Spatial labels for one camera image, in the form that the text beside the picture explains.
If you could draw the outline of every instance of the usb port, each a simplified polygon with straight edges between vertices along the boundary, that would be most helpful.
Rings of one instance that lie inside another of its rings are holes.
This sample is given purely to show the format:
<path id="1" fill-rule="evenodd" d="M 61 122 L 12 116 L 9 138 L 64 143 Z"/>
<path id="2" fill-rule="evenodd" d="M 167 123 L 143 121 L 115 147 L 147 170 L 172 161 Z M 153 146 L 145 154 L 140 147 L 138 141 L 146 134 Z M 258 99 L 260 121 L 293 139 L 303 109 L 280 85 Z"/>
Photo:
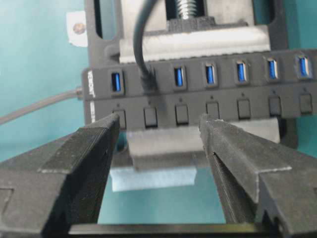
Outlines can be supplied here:
<path id="1" fill-rule="evenodd" d="M 308 77 L 310 75 L 309 62 L 306 57 L 299 57 L 299 68 L 302 77 Z"/>
<path id="2" fill-rule="evenodd" d="M 242 61 L 237 62 L 238 81 L 245 82 L 246 79 L 246 64 Z"/>
<path id="3" fill-rule="evenodd" d="M 175 75 L 176 86 L 177 87 L 183 86 L 183 69 L 182 68 L 175 68 L 174 75 Z"/>
<path id="4" fill-rule="evenodd" d="M 277 79 L 278 75 L 277 75 L 277 63 L 276 63 L 276 61 L 274 59 L 268 59 L 267 63 L 268 63 L 269 77 L 271 79 Z"/>
<path id="5" fill-rule="evenodd" d="M 213 74 L 213 66 L 207 65 L 206 66 L 206 78 L 207 78 L 207 84 L 214 84 L 214 74 Z"/>
<path id="6" fill-rule="evenodd" d="M 112 82 L 112 91 L 113 92 L 120 92 L 121 91 L 121 84 L 120 84 L 120 74 L 119 73 L 112 73 L 111 74 L 111 82 Z"/>

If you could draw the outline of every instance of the gray cable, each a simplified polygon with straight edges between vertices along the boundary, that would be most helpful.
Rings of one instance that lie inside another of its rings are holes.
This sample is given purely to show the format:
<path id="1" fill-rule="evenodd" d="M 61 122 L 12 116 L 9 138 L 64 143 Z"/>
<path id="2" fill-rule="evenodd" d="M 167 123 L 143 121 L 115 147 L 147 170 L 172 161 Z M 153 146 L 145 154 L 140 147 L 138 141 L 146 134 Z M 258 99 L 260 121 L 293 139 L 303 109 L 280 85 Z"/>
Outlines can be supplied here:
<path id="1" fill-rule="evenodd" d="M 145 0 L 137 18 L 133 34 L 134 57 L 141 73 L 142 87 L 146 93 L 155 91 L 157 87 L 154 74 L 144 63 L 142 49 L 144 28 L 156 2 L 157 0 Z"/>
<path id="2" fill-rule="evenodd" d="M 48 105 L 69 99 L 69 98 L 78 98 L 81 99 L 82 96 L 82 88 L 81 87 L 77 87 L 75 90 L 70 90 L 49 98 L 45 98 L 43 100 L 40 100 L 36 103 L 33 103 L 29 106 L 26 106 L 24 108 L 21 108 L 19 110 L 16 110 L 14 112 L 11 112 L 3 117 L 0 117 L 0 125 L 4 124 L 8 121 L 14 120 L 16 118 L 19 118 L 25 114 L 31 113 L 33 111 L 36 111 L 38 109 L 44 108 Z"/>

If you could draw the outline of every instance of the cable strain relief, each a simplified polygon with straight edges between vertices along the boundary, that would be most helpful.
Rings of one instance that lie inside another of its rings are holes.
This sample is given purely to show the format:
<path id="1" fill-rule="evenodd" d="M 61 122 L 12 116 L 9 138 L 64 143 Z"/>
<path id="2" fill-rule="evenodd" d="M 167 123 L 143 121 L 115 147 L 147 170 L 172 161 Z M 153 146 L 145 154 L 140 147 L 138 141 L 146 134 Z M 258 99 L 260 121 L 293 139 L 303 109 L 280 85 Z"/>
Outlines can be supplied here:
<path id="1" fill-rule="evenodd" d="M 75 89 L 77 99 L 82 100 L 83 99 L 83 88 L 81 86 L 77 86 Z"/>
<path id="2" fill-rule="evenodd" d="M 140 75 L 141 85 L 145 94 L 151 94 L 157 91 L 158 86 L 155 79 L 155 73 L 153 70 L 147 75 Z"/>

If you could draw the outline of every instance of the white label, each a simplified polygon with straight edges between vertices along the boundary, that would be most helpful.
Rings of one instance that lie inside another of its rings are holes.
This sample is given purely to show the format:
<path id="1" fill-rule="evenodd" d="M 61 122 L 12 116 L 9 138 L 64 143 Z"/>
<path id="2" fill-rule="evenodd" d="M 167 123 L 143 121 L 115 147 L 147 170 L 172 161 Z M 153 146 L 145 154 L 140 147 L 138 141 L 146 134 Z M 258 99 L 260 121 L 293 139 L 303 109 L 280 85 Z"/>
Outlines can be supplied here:
<path id="1" fill-rule="evenodd" d="M 76 25 L 83 27 L 82 32 L 76 33 Z M 88 47 L 85 11 L 73 11 L 66 14 L 66 27 L 69 42 L 78 47 Z"/>
<path id="2" fill-rule="evenodd" d="M 91 123 L 96 121 L 96 114 L 95 114 L 95 102 L 90 101 L 90 115 L 91 115 Z"/>
<path id="3" fill-rule="evenodd" d="M 96 95 L 94 90 L 94 76 L 91 70 L 88 72 L 88 87 L 89 87 L 89 95 L 92 95 L 93 98 L 95 98 Z"/>

